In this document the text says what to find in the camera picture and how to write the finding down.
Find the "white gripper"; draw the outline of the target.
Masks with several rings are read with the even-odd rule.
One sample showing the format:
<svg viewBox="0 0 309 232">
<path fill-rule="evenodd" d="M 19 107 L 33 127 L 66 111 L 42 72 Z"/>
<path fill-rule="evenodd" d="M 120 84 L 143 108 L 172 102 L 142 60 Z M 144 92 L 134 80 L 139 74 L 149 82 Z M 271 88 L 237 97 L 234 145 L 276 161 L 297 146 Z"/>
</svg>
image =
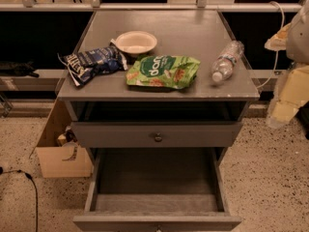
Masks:
<svg viewBox="0 0 309 232">
<path fill-rule="evenodd" d="M 309 63 L 309 1 L 265 43 L 265 49 L 285 50 L 298 63 Z M 309 66 L 296 64 L 277 80 L 267 110 L 267 125 L 279 129 L 288 125 L 299 109 L 309 102 Z"/>
</svg>

